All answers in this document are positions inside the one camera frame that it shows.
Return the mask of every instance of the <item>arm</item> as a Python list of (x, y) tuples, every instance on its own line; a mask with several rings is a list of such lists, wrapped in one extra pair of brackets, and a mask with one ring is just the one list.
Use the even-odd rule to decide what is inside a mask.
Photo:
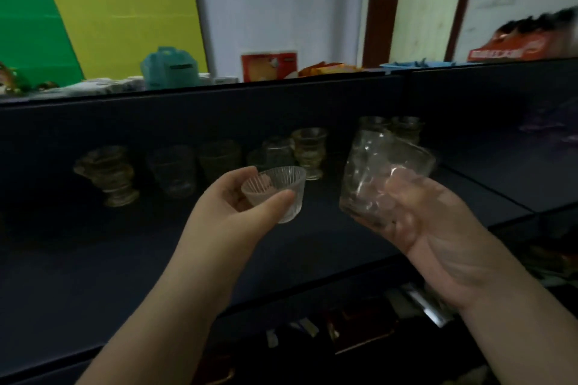
[(578, 320), (490, 234), (457, 195), (396, 170), (395, 223), (378, 233), (456, 307), (504, 385), (578, 380)]
[(293, 203), (284, 191), (251, 208), (239, 189), (253, 175), (254, 167), (228, 172), (206, 190), (161, 278), (78, 385), (192, 381), (210, 326), (256, 244)]

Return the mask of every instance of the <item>person's left hand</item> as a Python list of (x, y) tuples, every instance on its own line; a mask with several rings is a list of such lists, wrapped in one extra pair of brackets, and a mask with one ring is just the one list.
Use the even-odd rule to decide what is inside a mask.
[(227, 307), (232, 289), (259, 240), (287, 212), (295, 194), (284, 190), (253, 207), (241, 185), (257, 174), (255, 167), (237, 169), (216, 180), (199, 198), (184, 227), (169, 266), (179, 280), (187, 273), (212, 297), (217, 308)]

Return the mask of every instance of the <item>teal container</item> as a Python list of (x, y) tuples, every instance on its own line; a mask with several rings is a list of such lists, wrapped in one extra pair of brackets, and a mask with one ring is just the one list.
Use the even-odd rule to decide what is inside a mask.
[(141, 72), (148, 90), (180, 89), (201, 84), (199, 65), (187, 51), (159, 46), (158, 51), (141, 62)]

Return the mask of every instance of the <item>green panel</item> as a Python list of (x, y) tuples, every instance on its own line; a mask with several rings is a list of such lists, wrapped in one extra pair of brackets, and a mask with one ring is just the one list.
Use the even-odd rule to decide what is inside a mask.
[(2, 0), (0, 37), (0, 61), (17, 68), (33, 86), (83, 79), (54, 0)]

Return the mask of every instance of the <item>yellow panel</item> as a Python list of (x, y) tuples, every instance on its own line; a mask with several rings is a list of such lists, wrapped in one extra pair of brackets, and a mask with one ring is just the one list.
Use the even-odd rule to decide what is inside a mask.
[(54, 0), (86, 78), (140, 75), (159, 46), (189, 52), (207, 71), (195, 0)]
[(398, 0), (390, 61), (443, 61), (458, 0)]

